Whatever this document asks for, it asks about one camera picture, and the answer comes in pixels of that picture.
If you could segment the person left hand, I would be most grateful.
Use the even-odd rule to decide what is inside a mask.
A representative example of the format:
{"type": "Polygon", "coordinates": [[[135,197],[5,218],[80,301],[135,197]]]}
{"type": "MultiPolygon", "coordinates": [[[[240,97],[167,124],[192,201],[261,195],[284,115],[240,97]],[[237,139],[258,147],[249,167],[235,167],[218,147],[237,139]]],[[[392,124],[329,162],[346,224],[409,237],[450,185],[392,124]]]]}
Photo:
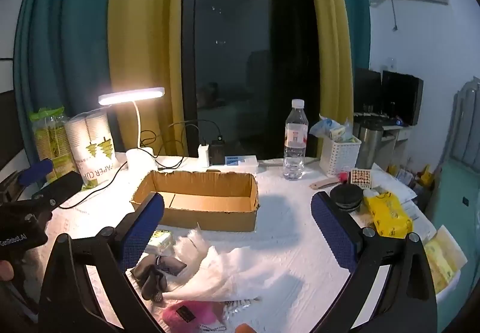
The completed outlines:
{"type": "Polygon", "coordinates": [[[0,262],[0,280],[2,282],[7,282],[13,279],[14,270],[10,262],[1,260],[0,262]]]}

